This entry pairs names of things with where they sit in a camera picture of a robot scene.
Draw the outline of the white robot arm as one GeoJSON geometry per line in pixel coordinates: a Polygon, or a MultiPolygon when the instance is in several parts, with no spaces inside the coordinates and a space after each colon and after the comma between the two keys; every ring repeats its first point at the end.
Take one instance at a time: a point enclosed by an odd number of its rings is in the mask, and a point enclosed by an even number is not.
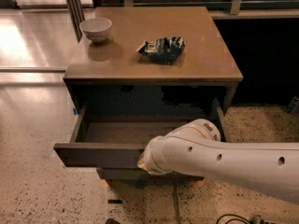
{"type": "Polygon", "coordinates": [[[298,143],[222,142],[206,119],[151,139],[137,166],[151,175],[201,176],[299,204],[298,143]]]}

